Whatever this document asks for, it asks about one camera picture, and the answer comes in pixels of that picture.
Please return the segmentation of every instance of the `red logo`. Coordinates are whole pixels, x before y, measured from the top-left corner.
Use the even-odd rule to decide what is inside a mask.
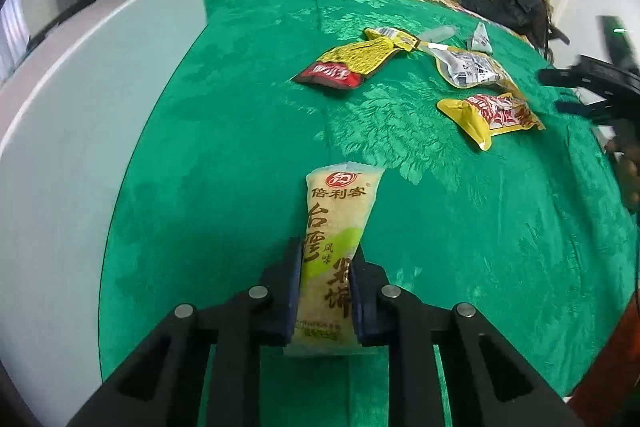
[[[355,172],[334,172],[326,177],[325,183],[328,187],[333,188],[346,187],[356,181],[357,177],[358,175]]]
[[[314,78],[313,82],[316,84],[335,87],[336,89],[353,89],[362,83],[360,74],[354,73],[344,64],[336,62],[314,62],[297,76],[300,78],[312,76]]]

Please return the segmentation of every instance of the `plastic bag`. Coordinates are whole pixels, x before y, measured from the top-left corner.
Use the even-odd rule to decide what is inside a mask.
[[[526,100],[513,79],[493,58],[479,52],[468,52],[453,46],[446,50],[421,48],[436,59],[438,71],[452,86],[460,89],[496,84],[516,98]]]
[[[420,42],[438,43],[452,38],[458,32],[455,26],[438,26],[430,30],[425,30],[418,34]]]
[[[483,22],[479,22],[476,26],[473,36],[469,39],[469,50],[473,52],[486,53],[488,55],[494,54],[494,49],[489,42],[489,35],[486,33],[486,27]]]

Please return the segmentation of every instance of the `red and yellow snack bag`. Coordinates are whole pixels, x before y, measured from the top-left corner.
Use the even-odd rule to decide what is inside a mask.
[[[540,119],[524,100],[508,92],[500,96],[475,94],[466,100],[440,100],[438,109],[456,122],[483,151],[491,147],[491,137],[511,131],[544,129]]]
[[[396,28],[366,28],[367,41],[352,42],[322,54],[292,80],[335,89],[355,89],[399,51],[410,52],[420,41]]]

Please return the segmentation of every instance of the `bed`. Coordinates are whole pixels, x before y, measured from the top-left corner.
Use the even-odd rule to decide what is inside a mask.
[[[449,308],[469,301],[563,396],[633,288],[635,231],[590,126],[558,114],[569,90],[526,39],[488,25],[495,58],[546,125],[480,152],[436,109],[465,98],[426,54],[397,57],[360,89],[290,79],[372,25],[478,17],[450,0],[205,0],[208,27],[175,71],[130,160],[106,244],[103,378],[179,302],[205,307],[251,286],[305,228],[305,175],[356,160],[386,168],[362,240],[392,283]],[[386,353],[263,357],[264,425],[384,425]],[[278,407],[286,397],[287,407]]]

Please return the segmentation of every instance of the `food package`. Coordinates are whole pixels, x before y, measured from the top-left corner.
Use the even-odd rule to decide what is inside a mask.
[[[473,52],[486,53],[488,55],[494,54],[494,49],[489,42],[489,35],[486,32],[486,26],[483,22],[479,22],[476,26],[473,36],[469,39],[469,50]]]
[[[438,71],[454,87],[468,89],[496,84],[517,98],[526,100],[509,73],[495,59],[483,53],[468,52],[453,46],[448,46],[446,50],[431,47],[421,49],[435,57]]]
[[[483,151],[491,147],[491,137],[511,131],[545,126],[531,112],[527,102],[508,92],[500,96],[475,94],[466,100],[440,100],[438,109],[456,122]]]
[[[361,351],[351,320],[351,259],[385,169],[347,162],[306,176],[308,214],[291,356]]]
[[[367,41],[332,48],[292,80],[335,89],[355,89],[399,51],[416,49],[419,40],[396,28],[366,28]]]

